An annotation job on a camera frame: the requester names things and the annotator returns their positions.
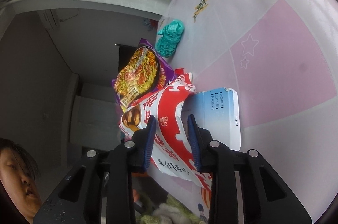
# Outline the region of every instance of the black hair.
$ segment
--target black hair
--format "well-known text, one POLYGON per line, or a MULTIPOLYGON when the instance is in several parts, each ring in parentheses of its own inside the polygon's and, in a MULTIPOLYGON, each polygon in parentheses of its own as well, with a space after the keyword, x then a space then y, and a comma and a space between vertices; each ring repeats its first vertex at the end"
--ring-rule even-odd
POLYGON ((20 155, 34 180, 40 177, 38 164, 35 161, 35 159, 28 153, 28 151, 26 151, 22 146, 16 144, 12 140, 0 138, 0 152, 6 148, 10 148, 11 150, 16 151, 20 155))

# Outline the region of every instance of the woman's nose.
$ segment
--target woman's nose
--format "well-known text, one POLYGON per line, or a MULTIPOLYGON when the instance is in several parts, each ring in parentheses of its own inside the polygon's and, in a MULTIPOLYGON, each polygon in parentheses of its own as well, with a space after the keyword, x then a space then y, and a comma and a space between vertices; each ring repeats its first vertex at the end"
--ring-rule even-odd
POLYGON ((21 181, 23 184, 27 184, 28 186, 31 184, 31 178, 26 174, 22 175, 21 181))

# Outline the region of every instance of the ceiling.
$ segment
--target ceiling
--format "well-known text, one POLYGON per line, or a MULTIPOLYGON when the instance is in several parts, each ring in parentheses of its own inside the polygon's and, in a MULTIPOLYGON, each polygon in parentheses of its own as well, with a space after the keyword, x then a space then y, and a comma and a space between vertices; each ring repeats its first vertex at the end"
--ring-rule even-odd
POLYGON ((56 9, 60 26, 50 36, 82 83, 110 86, 118 73, 119 47, 137 46, 141 38, 155 43, 144 18, 92 9, 56 9))

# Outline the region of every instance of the purple snack package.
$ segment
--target purple snack package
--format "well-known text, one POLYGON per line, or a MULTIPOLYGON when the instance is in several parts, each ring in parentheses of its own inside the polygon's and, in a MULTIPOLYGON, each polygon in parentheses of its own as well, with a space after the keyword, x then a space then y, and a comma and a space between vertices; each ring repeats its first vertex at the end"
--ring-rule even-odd
POLYGON ((125 112, 130 106, 138 104, 141 97, 163 89, 176 77, 154 47, 146 39, 141 39, 128 65, 112 80, 112 86, 125 112))

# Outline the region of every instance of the noodle image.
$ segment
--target noodle image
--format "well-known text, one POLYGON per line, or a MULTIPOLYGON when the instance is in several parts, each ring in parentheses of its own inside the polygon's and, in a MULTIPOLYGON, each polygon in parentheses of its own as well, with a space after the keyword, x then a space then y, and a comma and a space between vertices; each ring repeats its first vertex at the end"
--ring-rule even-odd
POLYGON ((143 94, 151 88, 157 70, 155 54, 147 47, 141 47, 135 51, 129 64, 120 71, 114 89, 121 96, 128 94, 133 100, 137 95, 143 94))

